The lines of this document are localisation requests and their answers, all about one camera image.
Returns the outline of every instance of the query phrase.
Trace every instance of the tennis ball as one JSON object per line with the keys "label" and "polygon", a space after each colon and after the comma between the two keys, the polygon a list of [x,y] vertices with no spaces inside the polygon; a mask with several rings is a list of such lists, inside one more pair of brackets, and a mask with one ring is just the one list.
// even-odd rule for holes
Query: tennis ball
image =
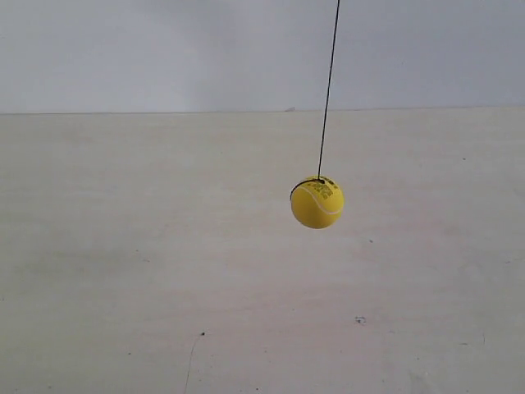
{"label": "tennis ball", "polygon": [[306,227],[326,228],[343,212],[343,190],[326,176],[309,176],[290,193],[292,213]]}

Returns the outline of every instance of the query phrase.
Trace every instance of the beige surface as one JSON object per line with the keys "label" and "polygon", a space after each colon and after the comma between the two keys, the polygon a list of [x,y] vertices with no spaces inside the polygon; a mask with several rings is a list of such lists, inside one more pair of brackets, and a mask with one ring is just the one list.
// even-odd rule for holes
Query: beige surface
{"label": "beige surface", "polygon": [[0,392],[524,392],[525,110],[321,124],[0,117]]}

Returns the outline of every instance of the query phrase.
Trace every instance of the string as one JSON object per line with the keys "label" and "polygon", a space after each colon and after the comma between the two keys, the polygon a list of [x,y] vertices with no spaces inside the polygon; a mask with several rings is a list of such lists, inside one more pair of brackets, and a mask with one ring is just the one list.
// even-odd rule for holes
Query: string
{"label": "string", "polygon": [[334,24],[334,38],[331,45],[331,60],[330,60],[330,73],[328,74],[328,88],[326,89],[326,105],[325,105],[325,116],[322,123],[322,137],[321,137],[321,153],[319,154],[319,168],[317,170],[317,179],[321,179],[321,163],[322,163],[322,150],[325,145],[325,130],[326,130],[326,116],[328,114],[328,101],[330,100],[330,84],[331,84],[331,71],[334,66],[334,52],[336,51],[336,36],[337,36],[337,22],[339,21],[339,8],[340,0],[337,0],[337,11],[336,11],[336,23]]}

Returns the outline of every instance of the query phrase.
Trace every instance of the yellow ball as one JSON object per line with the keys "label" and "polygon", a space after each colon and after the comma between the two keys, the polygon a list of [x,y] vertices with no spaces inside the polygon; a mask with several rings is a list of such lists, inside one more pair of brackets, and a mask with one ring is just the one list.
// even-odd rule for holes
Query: yellow ball
{"label": "yellow ball", "polygon": [[306,227],[326,228],[343,212],[343,190],[326,176],[309,176],[291,192],[290,202],[295,218]]}

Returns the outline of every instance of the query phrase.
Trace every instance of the hanging ball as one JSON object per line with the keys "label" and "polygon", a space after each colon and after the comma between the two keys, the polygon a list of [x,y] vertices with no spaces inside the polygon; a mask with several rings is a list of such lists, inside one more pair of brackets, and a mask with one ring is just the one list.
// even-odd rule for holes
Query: hanging ball
{"label": "hanging ball", "polygon": [[290,202],[295,218],[306,227],[326,228],[343,212],[343,190],[326,176],[309,176],[291,192]]}

